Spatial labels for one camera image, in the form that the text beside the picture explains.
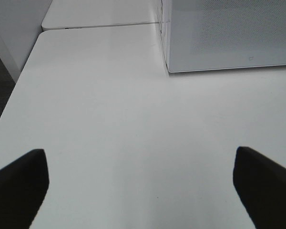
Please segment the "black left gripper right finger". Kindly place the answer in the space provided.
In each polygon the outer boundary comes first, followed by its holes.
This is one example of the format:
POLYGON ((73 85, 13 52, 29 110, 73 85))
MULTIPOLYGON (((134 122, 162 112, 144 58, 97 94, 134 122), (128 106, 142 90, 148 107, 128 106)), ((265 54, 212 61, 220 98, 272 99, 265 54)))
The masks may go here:
POLYGON ((236 150, 233 185, 257 229, 286 229, 286 168, 246 146, 236 150))

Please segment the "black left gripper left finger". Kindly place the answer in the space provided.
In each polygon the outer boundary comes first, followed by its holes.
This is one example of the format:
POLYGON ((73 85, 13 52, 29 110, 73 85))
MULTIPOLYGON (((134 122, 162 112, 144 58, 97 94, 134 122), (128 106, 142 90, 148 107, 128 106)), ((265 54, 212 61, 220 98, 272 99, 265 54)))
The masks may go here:
POLYGON ((43 149, 34 149, 0 169, 0 229, 28 229, 49 188, 43 149))

